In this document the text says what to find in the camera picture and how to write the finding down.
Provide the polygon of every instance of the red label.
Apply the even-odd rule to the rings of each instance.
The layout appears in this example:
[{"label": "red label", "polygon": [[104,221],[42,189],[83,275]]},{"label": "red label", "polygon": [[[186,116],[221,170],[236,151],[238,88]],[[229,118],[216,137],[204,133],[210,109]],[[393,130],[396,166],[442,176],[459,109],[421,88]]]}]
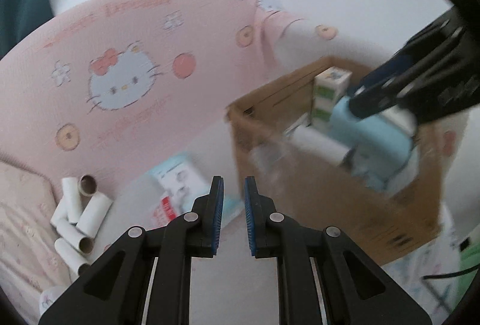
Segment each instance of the red label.
[{"label": "red label", "polygon": [[162,207],[169,221],[172,221],[177,217],[177,215],[175,214],[175,210],[173,209],[170,203],[170,198],[168,196],[162,199]]}]

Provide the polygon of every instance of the pillow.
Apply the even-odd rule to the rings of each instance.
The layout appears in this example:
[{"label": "pillow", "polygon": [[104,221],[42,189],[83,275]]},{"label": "pillow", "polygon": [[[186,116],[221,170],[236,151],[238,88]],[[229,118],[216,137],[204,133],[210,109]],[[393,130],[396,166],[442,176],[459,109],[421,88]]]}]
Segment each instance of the pillow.
[{"label": "pillow", "polygon": [[43,290],[71,283],[53,246],[54,210],[48,181],[0,162],[0,287],[29,324],[39,321]]}]

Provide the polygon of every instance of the cardboard box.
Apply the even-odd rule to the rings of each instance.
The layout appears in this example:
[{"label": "cardboard box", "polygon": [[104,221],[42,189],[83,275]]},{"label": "cardboard box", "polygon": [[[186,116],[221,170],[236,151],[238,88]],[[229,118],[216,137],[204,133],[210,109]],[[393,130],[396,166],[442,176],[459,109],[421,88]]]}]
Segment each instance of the cardboard box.
[{"label": "cardboard box", "polygon": [[[390,200],[343,168],[296,149],[282,133],[311,112],[314,78],[332,66],[352,71],[353,84],[371,70],[324,57],[228,107],[238,178],[243,183],[246,176],[255,176],[260,193],[272,198],[277,210],[307,227],[337,226],[378,264],[385,264],[438,235],[442,171],[435,125],[422,126],[416,136],[418,177]],[[258,151],[267,161],[259,162]]]}]

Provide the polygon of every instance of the triangular cutout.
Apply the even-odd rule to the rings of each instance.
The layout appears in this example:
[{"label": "triangular cutout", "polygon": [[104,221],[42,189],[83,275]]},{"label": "triangular cutout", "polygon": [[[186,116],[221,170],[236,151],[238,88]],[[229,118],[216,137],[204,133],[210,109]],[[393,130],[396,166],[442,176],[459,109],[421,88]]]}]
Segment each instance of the triangular cutout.
[{"label": "triangular cutout", "polygon": [[108,300],[113,291],[120,268],[125,258],[125,252],[116,253],[108,263],[85,285],[84,292],[101,300]]},{"label": "triangular cutout", "polygon": [[345,251],[343,256],[361,300],[366,300],[385,292],[385,285],[371,273],[353,252]]}]

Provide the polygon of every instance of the hello kitty face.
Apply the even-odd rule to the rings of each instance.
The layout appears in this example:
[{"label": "hello kitty face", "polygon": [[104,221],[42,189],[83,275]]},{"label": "hello kitty face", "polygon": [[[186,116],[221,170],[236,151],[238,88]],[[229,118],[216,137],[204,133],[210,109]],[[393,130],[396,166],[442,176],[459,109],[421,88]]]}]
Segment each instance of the hello kitty face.
[{"label": "hello kitty face", "polygon": [[90,63],[90,99],[94,107],[118,110],[135,103],[155,82],[155,66],[138,43],[117,53],[115,49]]},{"label": "hello kitty face", "polygon": [[282,3],[280,0],[258,0],[257,5],[265,12],[283,11]]}]

